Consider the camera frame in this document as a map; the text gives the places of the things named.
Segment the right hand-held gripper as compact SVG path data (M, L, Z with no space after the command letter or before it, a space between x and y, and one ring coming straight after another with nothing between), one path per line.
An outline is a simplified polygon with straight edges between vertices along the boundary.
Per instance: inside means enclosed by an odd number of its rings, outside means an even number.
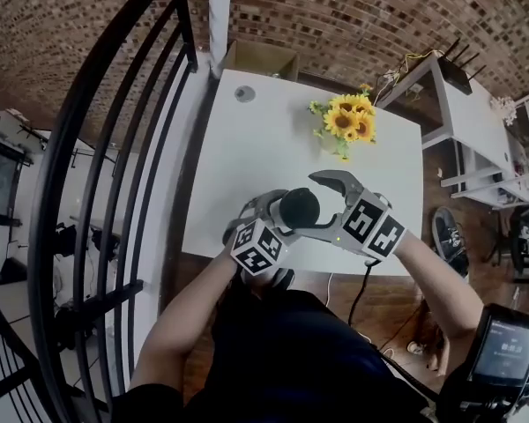
M334 213L329 222L294 228L291 232L319 241L333 241L341 249L383 262L401 242L406 229L394 218L392 208L345 170L325 169L309 174L310 180L332 189L353 206Z

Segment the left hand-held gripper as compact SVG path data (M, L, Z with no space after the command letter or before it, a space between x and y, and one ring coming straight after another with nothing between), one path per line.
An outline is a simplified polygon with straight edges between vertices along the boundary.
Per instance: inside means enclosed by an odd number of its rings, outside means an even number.
M280 199L286 193L286 189L274 189L251 199L227 224L223 241L233 242L230 255L248 286L277 287L288 277L283 263L296 235L280 216Z

